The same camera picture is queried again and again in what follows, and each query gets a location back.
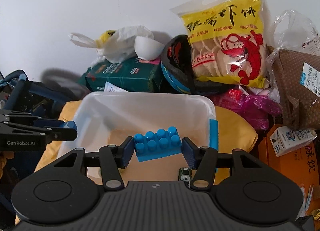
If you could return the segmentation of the brown dotted paper bag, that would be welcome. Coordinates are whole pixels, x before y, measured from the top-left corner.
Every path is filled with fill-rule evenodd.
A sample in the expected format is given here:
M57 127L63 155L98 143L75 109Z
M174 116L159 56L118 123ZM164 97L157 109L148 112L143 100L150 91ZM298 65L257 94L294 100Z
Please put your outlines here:
M283 124L292 130L319 130L319 56L275 49L268 61Z

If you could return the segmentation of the small blue studded brick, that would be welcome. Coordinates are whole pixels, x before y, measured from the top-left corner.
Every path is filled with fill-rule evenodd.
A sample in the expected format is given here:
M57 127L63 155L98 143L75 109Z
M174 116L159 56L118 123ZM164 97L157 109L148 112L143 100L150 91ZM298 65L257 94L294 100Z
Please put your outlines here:
M182 152L182 142L177 128L170 126L167 130L148 131L145 135L134 136L135 151L139 162L176 155Z

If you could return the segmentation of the clear plastic bag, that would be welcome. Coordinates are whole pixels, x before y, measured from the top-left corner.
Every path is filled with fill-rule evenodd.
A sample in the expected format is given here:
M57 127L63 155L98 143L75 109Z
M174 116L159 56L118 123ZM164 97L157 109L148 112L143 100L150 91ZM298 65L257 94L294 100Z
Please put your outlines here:
M286 10L276 17L268 31L268 72L284 62L298 68L309 63L319 70L319 29L307 16L296 10Z

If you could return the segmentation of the blue black stroller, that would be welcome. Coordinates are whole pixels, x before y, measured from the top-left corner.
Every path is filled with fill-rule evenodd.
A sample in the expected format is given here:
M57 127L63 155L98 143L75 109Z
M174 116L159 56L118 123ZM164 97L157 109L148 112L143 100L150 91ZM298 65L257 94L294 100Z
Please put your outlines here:
M1 75L1 109L57 119L73 99L41 82L30 81L23 70Z

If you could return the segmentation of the shrimp cracker bag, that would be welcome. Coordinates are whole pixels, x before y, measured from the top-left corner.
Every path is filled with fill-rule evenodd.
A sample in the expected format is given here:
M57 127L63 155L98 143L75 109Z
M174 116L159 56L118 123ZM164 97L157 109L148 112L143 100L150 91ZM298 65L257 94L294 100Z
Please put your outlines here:
M187 31L196 80L264 87L262 0L191 0L171 11Z

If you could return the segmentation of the orange cardboard box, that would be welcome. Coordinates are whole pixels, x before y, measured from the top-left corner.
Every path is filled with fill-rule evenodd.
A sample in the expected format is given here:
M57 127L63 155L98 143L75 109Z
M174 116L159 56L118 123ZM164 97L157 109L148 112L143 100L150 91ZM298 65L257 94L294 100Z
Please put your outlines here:
M318 162L315 150L316 139L298 150L276 157L270 136L277 127L281 126L274 125L259 143L259 159L300 187L304 196L300 214L303 216L309 215L313 210L319 209L319 198L314 194L315 189L319 187Z

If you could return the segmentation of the black helmet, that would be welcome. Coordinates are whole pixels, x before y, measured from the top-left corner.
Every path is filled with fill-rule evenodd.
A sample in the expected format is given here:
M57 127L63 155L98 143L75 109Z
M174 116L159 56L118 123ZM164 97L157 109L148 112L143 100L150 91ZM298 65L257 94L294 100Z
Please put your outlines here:
M165 79L180 93L208 96L225 93L234 87L212 81L202 82L195 78L187 35L178 35L171 39L165 45L160 59Z

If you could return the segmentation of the white bowl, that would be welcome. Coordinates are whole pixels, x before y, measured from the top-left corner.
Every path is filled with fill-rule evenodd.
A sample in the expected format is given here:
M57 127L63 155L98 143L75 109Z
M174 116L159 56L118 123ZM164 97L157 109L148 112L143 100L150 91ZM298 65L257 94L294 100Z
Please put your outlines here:
M145 61L153 61L162 53L164 44L152 38L137 36L134 48L138 58Z

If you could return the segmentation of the white plastic bin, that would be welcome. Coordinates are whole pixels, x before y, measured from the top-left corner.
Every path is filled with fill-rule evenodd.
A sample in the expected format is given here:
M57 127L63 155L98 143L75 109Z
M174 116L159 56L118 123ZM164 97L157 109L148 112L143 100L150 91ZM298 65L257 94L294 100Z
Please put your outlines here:
M78 137L64 141L58 156L78 147L95 152L108 144L120 145L128 136L170 126L177 128L181 138L189 137L199 147L219 147L215 108L203 96L94 92L82 100L73 121Z

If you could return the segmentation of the dark green box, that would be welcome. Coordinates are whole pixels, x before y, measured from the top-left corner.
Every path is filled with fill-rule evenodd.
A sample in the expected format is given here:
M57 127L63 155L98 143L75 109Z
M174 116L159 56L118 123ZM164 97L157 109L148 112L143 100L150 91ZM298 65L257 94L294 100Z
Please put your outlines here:
M159 58L145 61L135 56L122 63L100 62L88 68L78 83L91 92L103 91L105 83L109 82L130 92L157 93L162 80Z

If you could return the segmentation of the magenta plastic bag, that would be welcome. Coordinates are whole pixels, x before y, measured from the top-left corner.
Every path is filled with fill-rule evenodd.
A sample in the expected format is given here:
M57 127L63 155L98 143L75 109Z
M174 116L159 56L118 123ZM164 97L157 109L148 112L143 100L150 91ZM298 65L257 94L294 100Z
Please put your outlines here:
M280 106L266 96L248 94L240 86L221 94L210 95L215 106L231 110L244 118L255 130L269 128L269 116L281 114Z

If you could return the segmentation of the small race car toy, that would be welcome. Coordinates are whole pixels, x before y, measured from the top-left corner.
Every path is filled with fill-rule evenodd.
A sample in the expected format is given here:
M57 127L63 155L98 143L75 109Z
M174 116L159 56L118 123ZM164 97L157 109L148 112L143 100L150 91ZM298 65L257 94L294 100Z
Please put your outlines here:
M178 180L184 182L184 184L190 188L191 185L192 170L190 168L180 168L178 172Z

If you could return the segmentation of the white plastic bag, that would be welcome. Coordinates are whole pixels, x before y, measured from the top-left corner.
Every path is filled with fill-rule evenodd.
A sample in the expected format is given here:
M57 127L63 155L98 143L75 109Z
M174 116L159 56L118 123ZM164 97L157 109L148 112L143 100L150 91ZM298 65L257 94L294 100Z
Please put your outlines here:
M103 61L122 63L133 57L136 54L135 40L138 36L154 39L153 33L142 25L107 30L96 40L81 33L71 33L69 39L76 46L96 50L97 58L91 63L93 67Z

